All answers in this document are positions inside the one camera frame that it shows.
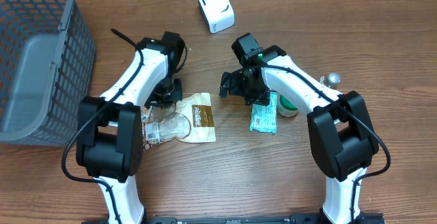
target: wooden table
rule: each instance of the wooden table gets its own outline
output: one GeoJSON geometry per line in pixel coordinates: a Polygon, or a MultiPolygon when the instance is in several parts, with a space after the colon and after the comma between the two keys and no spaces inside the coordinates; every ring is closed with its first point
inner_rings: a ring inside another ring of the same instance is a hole
{"type": "MultiPolygon", "coordinates": [[[[134,41],[180,33],[188,60],[184,95],[210,92],[216,143],[166,142],[143,155],[137,174],[149,216],[275,216],[317,212],[324,175],[313,161],[306,118],[278,118],[276,135],[249,132],[251,108],[220,99],[224,71],[239,68],[231,43],[251,32],[276,44],[311,76],[336,71],[356,90],[389,147],[392,167],[365,180],[360,205],[387,223],[437,222],[437,0],[231,0],[236,24],[208,32],[197,0],[77,0],[98,50],[91,95],[130,64],[134,41]]],[[[94,184],[61,172],[63,148],[0,145],[0,223],[80,223],[107,215],[94,184]]],[[[86,176],[71,151],[68,168],[86,176]]],[[[385,164],[374,156],[369,171],[385,164]]]]}

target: black cable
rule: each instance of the black cable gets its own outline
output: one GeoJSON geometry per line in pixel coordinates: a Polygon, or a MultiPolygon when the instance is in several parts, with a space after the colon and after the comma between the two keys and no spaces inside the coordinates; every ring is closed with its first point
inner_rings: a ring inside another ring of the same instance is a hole
{"type": "Polygon", "coordinates": [[[349,112],[347,109],[342,107],[339,103],[335,102],[333,99],[329,98],[324,92],[322,92],[318,88],[316,88],[303,75],[301,75],[300,73],[292,70],[291,68],[285,68],[285,67],[281,67],[281,66],[271,66],[271,65],[249,66],[249,67],[241,68],[239,70],[236,70],[236,71],[230,73],[228,78],[231,75],[233,75],[233,74],[235,74],[237,72],[242,72],[242,71],[245,71],[245,70],[252,70],[252,69],[259,69],[259,70],[261,70],[262,68],[273,68],[273,69],[277,69],[277,70],[284,70],[286,72],[289,72],[289,73],[294,74],[295,76],[297,76],[300,80],[305,82],[312,90],[314,90],[315,93],[319,94],[326,101],[328,101],[331,104],[335,105],[338,109],[341,110],[341,112],[343,112],[350,119],[354,120],[354,122],[360,124],[365,130],[367,130],[378,141],[378,144],[381,146],[382,150],[384,151],[385,156],[386,156],[386,165],[384,166],[384,168],[382,168],[381,170],[372,172],[372,173],[366,173],[365,175],[357,177],[357,179],[355,179],[355,181],[353,181],[353,185],[352,185],[352,198],[351,198],[351,204],[350,204],[350,215],[351,215],[351,224],[354,224],[355,223],[355,220],[354,220],[354,213],[355,213],[355,211],[354,211],[354,202],[355,202],[356,186],[360,182],[360,180],[362,180],[364,178],[380,175],[381,173],[384,173],[385,171],[387,171],[389,169],[390,164],[391,164],[391,156],[390,156],[389,149],[385,146],[384,142],[382,142],[381,138],[379,138],[379,136],[372,129],[370,129],[366,124],[364,124],[361,120],[359,120],[354,114],[349,112]]]}
{"type": "Polygon", "coordinates": [[[115,219],[118,221],[119,224],[122,224],[122,220],[120,219],[120,215],[118,214],[118,210],[117,210],[117,206],[115,205],[115,198],[114,198],[114,193],[112,191],[112,187],[106,183],[103,180],[96,180],[96,179],[86,179],[86,178],[79,178],[76,176],[72,176],[66,167],[66,161],[67,161],[67,155],[68,152],[70,151],[71,147],[73,146],[74,142],[76,141],[77,137],[87,128],[87,126],[89,126],[90,123],[92,123],[103,111],[105,111],[106,109],[108,109],[108,107],[110,107],[112,105],[112,103],[120,96],[123,94],[124,90],[126,90],[126,88],[129,86],[129,84],[135,79],[135,77],[137,76],[138,72],[140,71],[142,65],[144,65],[144,56],[143,53],[141,52],[140,49],[138,49],[137,45],[131,40],[129,39],[127,36],[125,36],[124,34],[120,33],[119,31],[115,30],[115,29],[111,29],[111,31],[117,35],[118,37],[120,37],[121,39],[127,41],[129,44],[133,45],[135,47],[135,50],[139,52],[140,55],[140,62],[138,64],[138,68],[135,70],[135,72],[133,73],[133,75],[128,79],[128,81],[123,85],[122,88],[120,88],[118,90],[118,92],[114,95],[114,97],[112,97],[110,100],[108,100],[100,109],[98,109],[94,115],[91,116],[91,118],[76,132],[76,134],[74,134],[73,138],[70,140],[70,142],[68,143],[66,149],[64,150],[64,154],[62,155],[62,161],[61,161],[61,167],[62,167],[62,171],[63,173],[67,176],[67,178],[69,178],[70,180],[74,180],[77,182],[86,182],[86,183],[97,183],[97,184],[102,184],[103,186],[105,186],[107,188],[107,192],[109,192],[109,195],[111,196],[111,202],[112,202],[112,206],[113,206],[113,210],[114,210],[114,214],[115,214],[115,219]]]}
{"type": "Polygon", "coordinates": [[[179,68],[177,68],[175,70],[175,73],[178,73],[184,67],[186,57],[188,56],[188,49],[186,48],[186,46],[184,46],[184,48],[185,48],[185,58],[184,58],[184,61],[182,62],[182,64],[180,64],[179,68]]]}

